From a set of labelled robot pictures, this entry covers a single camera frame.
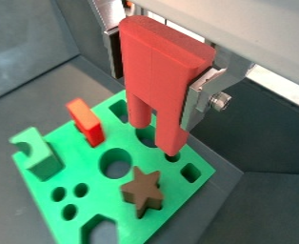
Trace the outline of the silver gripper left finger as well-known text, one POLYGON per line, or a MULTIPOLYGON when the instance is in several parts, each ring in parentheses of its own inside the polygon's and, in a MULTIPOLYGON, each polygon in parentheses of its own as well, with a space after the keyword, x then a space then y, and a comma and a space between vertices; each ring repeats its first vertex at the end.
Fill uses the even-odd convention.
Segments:
POLYGON ((120 22, 125 18, 123 0, 92 0, 95 15, 103 29, 104 46, 108 50, 112 76, 123 77, 123 53, 120 22))

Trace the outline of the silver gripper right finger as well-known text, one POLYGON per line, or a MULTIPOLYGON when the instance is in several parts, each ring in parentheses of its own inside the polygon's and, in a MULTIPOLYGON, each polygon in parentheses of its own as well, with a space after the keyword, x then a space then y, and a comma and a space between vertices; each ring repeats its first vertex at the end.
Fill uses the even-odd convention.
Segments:
POLYGON ((211 47, 216 50, 215 60, 189 83, 183 103, 180 126, 188 132, 209 109, 222 112, 228 107, 231 96, 224 90, 246 78, 256 65, 220 45, 212 44, 211 47))

